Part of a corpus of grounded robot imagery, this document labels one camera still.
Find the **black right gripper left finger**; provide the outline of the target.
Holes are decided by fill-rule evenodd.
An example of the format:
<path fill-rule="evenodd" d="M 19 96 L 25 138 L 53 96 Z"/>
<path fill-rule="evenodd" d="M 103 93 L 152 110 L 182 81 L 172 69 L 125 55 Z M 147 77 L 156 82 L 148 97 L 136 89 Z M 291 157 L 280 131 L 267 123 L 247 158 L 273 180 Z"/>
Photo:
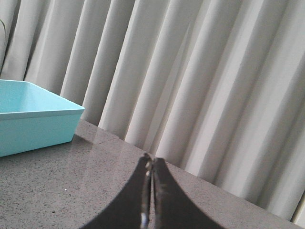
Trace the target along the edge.
<path fill-rule="evenodd" d="M 119 194 L 83 229 L 146 229 L 149 225 L 152 158 L 145 153 Z"/>

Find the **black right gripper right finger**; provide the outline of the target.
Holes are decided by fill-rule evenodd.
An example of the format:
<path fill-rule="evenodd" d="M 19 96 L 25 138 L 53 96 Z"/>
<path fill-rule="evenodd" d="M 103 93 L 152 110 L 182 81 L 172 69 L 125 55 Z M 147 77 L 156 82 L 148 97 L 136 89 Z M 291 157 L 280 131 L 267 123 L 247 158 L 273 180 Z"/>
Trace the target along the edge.
<path fill-rule="evenodd" d="M 185 194 L 162 158 L 153 161 L 156 229 L 221 229 Z"/>

